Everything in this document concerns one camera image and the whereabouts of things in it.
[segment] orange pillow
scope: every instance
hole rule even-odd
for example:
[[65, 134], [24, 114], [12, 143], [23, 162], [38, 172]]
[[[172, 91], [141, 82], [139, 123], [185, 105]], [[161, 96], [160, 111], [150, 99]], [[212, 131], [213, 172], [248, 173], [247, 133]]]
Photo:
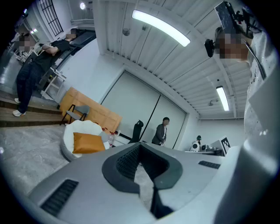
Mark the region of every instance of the orange pillow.
[[101, 136], [74, 132], [73, 153], [88, 154], [105, 150]]

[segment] plastic bottle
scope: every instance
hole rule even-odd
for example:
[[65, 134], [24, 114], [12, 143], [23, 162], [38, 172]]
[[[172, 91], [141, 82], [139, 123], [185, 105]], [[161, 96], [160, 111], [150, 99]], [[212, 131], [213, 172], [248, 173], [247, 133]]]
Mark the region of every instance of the plastic bottle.
[[112, 147], [114, 142], [114, 133], [110, 132], [110, 134], [108, 135], [108, 142], [110, 147]]

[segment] wooden floor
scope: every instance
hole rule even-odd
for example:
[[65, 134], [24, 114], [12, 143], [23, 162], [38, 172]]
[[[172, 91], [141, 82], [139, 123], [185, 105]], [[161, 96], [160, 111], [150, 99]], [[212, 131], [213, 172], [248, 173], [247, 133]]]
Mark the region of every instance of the wooden floor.
[[62, 115], [27, 111], [26, 115], [15, 117], [14, 109], [0, 107], [0, 127], [20, 127], [60, 124]]
[[[14, 101], [16, 96], [0, 91], [0, 107], [18, 109], [18, 104]], [[39, 113], [51, 113], [51, 114], [62, 114], [55, 106], [43, 104], [39, 102], [29, 102], [27, 111], [39, 112]]]
[[30, 102], [26, 115], [15, 117], [13, 111], [18, 109], [15, 96], [0, 91], [0, 127], [20, 127], [60, 124], [62, 112], [55, 106]]

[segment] gray panel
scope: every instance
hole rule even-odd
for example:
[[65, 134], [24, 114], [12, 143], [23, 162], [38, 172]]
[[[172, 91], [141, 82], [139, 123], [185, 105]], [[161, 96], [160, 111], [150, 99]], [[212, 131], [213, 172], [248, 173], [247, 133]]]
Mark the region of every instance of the gray panel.
[[[117, 191], [102, 175], [105, 159], [132, 145], [133, 143], [115, 147], [72, 161], [35, 187], [30, 199], [40, 206], [65, 179], [72, 179], [78, 181], [79, 185], [59, 213], [59, 219], [79, 224], [154, 221], [154, 216], [145, 208], [138, 194]], [[182, 177], [175, 186], [160, 191], [163, 204], [175, 210], [199, 194], [217, 172], [216, 169], [201, 166], [198, 162], [205, 160], [220, 164], [223, 160], [223, 157], [198, 155], [149, 145], [176, 158], [183, 166]]]
[[183, 152], [168, 149], [154, 144], [149, 144], [169, 156], [176, 158], [183, 166], [183, 174], [177, 183], [171, 188], [160, 190], [159, 195], [164, 205], [178, 210], [195, 196], [197, 196], [212, 180], [217, 170], [199, 165], [202, 160], [222, 164], [224, 157]]
[[79, 185], [59, 213], [59, 219], [79, 224], [154, 221], [155, 218], [145, 208], [139, 195], [118, 192], [102, 175], [105, 159], [133, 144], [72, 161], [36, 186], [29, 198], [40, 206], [65, 179], [72, 179], [78, 181]]

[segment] man in suit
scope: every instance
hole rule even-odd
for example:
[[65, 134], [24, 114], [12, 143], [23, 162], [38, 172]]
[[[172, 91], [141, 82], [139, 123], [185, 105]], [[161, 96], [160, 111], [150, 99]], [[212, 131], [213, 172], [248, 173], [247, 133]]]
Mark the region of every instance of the man in suit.
[[152, 144], [162, 145], [166, 141], [167, 125], [169, 124], [169, 118], [163, 118], [162, 124], [157, 126], [156, 134], [153, 137]]

